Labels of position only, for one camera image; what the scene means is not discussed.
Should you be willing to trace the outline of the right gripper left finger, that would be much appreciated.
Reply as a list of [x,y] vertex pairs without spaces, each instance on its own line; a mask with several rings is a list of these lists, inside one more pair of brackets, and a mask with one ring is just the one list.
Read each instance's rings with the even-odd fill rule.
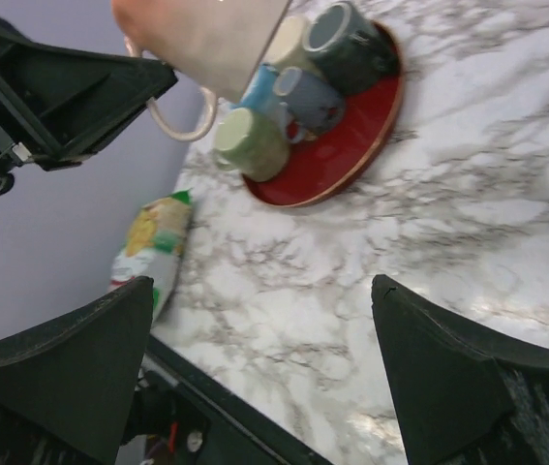
[[0,464],[112,464],[149,337],[139,277],[0,340]]

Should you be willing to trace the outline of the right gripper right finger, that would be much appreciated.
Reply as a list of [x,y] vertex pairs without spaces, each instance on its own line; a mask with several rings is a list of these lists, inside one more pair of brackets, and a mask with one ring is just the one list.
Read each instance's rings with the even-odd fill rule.
[[372,283],[381,356],[411,464],[549,464],[549,349]]

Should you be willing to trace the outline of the grey blue patterned mug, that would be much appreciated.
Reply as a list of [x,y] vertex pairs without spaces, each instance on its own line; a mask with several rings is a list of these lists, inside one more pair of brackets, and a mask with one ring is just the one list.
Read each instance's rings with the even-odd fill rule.
[[344,118],[346,101],[311,72],[287,67],[276,78],[273,94],[280,102],[282,130],[290,143],[315,140]]

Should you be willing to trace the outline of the pink mug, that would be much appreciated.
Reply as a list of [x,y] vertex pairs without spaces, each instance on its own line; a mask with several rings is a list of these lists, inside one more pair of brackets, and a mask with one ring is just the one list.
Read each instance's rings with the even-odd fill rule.
[[172,139],[202,139],[213,126],[218,100],[238,103],[284,19],[287,0],[124,0],[110,3],[132,57],[150,52],[200,86],[205,120],[191,133],[172,128],[156,100],[146,105]]

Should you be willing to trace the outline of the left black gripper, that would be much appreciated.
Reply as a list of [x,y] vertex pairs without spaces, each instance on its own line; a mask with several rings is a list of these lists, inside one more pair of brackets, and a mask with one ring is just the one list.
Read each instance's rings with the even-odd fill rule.
[[0,197],[15,166],[80,164],[176,82],[159,61],[42,44],[0,18]]

